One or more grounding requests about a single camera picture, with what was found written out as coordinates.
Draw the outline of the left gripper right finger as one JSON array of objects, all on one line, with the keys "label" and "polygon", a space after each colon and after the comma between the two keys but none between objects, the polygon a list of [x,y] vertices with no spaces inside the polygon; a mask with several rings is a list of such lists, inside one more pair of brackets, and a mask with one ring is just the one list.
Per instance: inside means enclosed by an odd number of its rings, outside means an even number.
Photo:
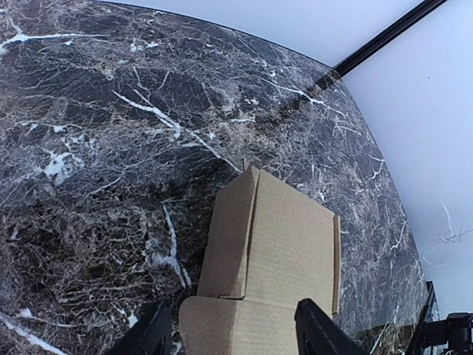
[{"label": "left gripper right finger", "polygon": [[295,316],[300,355],[368,355],[310,298],[298,302]]}]

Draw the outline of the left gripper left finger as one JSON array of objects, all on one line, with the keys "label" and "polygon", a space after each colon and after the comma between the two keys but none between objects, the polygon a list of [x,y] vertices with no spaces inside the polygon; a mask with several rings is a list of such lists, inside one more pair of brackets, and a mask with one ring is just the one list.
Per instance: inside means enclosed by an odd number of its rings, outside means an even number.
[{"label": "left gripper left finger", "polygon": [[171,353],[171,312],[156,302],[109,350],[112,355]]}]

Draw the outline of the brown cardboard box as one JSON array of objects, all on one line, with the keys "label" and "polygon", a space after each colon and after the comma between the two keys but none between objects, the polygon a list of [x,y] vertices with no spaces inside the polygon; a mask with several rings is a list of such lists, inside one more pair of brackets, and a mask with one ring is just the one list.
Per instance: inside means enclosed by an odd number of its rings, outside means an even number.
[{"label": "brown cardboard box", "polygon": [[338,215],[255,167],[220,189],[197,293],[179,310],[187,354],[296,354],[297,304],[339,310]]}]

